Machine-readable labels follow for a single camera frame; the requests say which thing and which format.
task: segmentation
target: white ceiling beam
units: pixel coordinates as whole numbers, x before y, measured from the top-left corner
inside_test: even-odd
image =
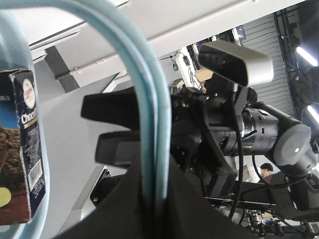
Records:
[[[238,0],[148,40],[156,55],[160,57],[302,1]],[[90,67],[78,68],[81,69],[81,74],[73,76],[80,87],[125,70],[125,65],[116,53],[102,59],[105,58],[100,64],[90,63]]]

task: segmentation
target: fluorescent light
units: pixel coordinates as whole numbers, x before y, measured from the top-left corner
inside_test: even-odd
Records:
[[[304,49],[301,47],[297,47],[296,51],[305,59],[307,60],[310,64],[313,66],[318,66],[318,61],[313,58],[308,52],[306,52]]]
[[[307,106],[307,110],[309,111],[309,113],[312,115],[312,117],[317,121],[317,123],[319,124],[319,115],[318,113],[314,110],[314,108],[312,108],[311,106]]]
[[[317,163],[317,165],[315,167],[313,167],[313,170],[317,170],[317,172],[319,173],[319,163]]]

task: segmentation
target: ceiling light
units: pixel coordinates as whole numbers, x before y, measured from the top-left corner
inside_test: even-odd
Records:
[[[309,111],[309,113],[312,115],[312,117],[317,121],[317,123],[319,124],[319,115],[318,113],[314,110],[314,108],[312,106],[307,106],[307,110]]]
[[[314,57],[312,57],[308,52],[306,52],[303,48],[297,47],[296,51],[310,64],[312,64],[313,66],[318,66],[318,61]]]

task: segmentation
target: logo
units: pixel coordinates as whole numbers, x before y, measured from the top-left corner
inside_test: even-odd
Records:
[[[29,79],[23,81],[23,98],[25,104],[32,109],[35,105],[35,93],[34,88]]]

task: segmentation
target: white wall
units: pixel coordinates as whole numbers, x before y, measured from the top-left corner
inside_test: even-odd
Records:
[[[44,137],[50,167],[51,192],[42,239],[55,236],[68,217],[85,183],[97,166],[94,152],[98,135],[122,127],[80,117],[84,95],[99,93],[109,79],[65,94],[44,61],[35,65]],[[112,175],[124,170],[109,167]]]

